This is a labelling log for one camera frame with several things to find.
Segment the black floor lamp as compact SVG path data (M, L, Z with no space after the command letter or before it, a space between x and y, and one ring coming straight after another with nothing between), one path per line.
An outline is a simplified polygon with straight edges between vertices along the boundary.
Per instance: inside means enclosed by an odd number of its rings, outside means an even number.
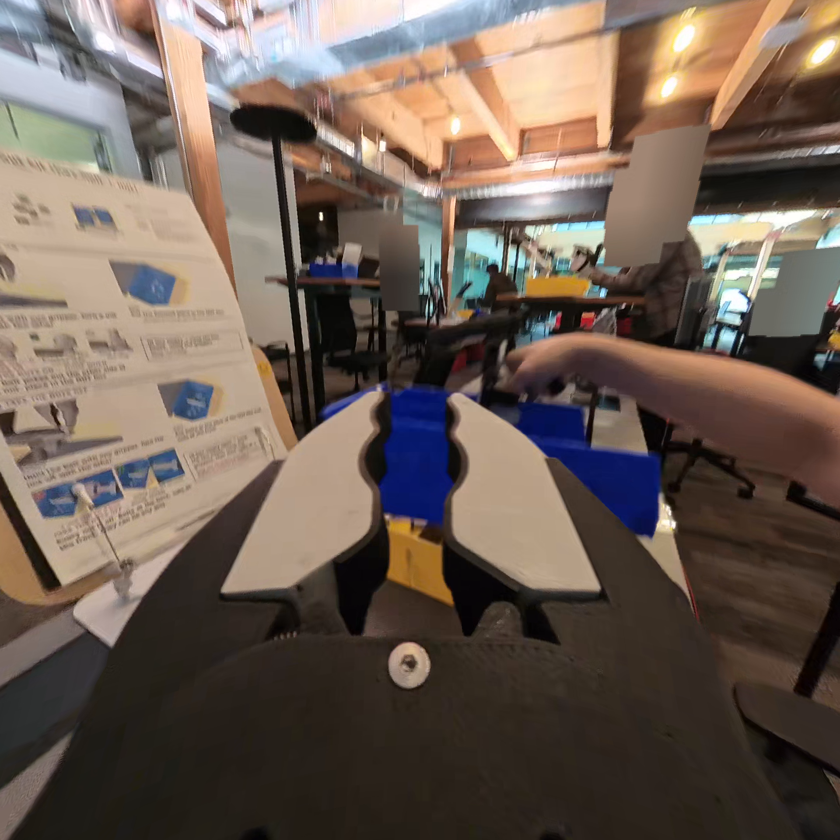
M313 428L309 396L306 352L303 347L303 328L298 288L298 263L295 258L291 225L291 200L288 194L284 143L308 144L317 136L316 126L303 112L294 108L262 104L242 105L231 113L235 130L253 140L269 142L276 177L276 191L280 216L280 232L286 268L286 286L290 305L293 349L297 365L301 416L305 431Z

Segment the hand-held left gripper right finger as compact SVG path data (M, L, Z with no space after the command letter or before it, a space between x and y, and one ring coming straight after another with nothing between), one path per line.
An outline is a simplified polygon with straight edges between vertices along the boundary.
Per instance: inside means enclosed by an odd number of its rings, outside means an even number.
M544 603L602 598L550 459L508 420L464 394L446 402L444 580L465 635L493 603L523 621Z

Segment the yellow plastic bin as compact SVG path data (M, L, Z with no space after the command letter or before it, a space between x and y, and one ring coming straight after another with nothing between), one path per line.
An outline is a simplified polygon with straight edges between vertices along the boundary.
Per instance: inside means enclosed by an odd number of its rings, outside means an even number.
M443 531L421 519L387 516L390 546L386 579L446 606L454 599L444 576Z
M524 288L527 298L581 298L590 289L588 279L579 276L537 276L528 279Z

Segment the illustrated instruction board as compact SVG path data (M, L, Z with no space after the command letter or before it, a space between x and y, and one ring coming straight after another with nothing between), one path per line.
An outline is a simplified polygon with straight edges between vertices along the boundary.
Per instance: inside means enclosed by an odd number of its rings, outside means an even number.
M192 200L2 150L2 593L80 599L293 445Z

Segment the person's right forearm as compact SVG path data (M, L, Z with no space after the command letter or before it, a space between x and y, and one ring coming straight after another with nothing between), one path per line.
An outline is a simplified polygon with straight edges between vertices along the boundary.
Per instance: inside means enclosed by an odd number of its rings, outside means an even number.
M839 503L839 401L758 364L624 339L584 342L584 376L688 426L730 455Z

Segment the person's right hand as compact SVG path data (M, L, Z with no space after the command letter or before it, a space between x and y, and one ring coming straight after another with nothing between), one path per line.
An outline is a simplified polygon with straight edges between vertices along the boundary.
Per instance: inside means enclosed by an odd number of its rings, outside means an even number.
M510 352L500 374L502 391L536 397L556 391L568 380L591 382L595 338L588 333L568 333L531 343Z

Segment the wooden standing table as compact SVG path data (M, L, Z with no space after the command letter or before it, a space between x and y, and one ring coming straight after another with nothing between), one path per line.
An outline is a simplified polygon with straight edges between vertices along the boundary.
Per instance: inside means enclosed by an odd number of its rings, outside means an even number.
M644 310L645 299L636 295L606 295L605 297L586 296L534 296L499 295L492 305L496 310L510 310L518 313L525 321L546 322L553 314L559 314L560 333L570 333L581 326L582 316L586 312L601 312L606 309Z
M351 299L368 298L371 303L369 339L357 348L359 328L354 319ZM337 277L299 278L290 291L293 317L306 312L310 360L308 393L319 413L327 403L324 370L331 368L353 377L353 392L369 382L373 373L386 379L388 358L385 308L380 282L374 279Z

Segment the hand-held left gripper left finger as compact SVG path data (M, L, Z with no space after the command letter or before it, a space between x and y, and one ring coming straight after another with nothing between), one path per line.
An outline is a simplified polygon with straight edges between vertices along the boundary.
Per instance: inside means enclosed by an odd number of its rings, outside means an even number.
M390 549L380 483L391 396L367 392L318 426L279 468L220 594L287 606L299 625L362 635Z

